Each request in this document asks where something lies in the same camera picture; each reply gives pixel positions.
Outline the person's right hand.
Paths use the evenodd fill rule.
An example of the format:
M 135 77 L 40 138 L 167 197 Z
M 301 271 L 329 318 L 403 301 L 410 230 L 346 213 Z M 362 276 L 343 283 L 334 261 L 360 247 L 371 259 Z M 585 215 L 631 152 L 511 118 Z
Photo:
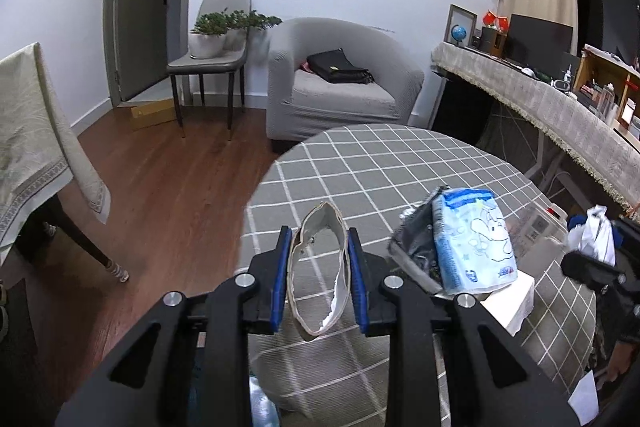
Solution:
M 637 343 L 626 343 L 626 341 L 620 340 L 615 343 L 605 371 L 606 381 L 616 381 L 618 377 L 628 372 L 632 358 L 634 357 L 634 351 L 636 351 L 637 348 Z

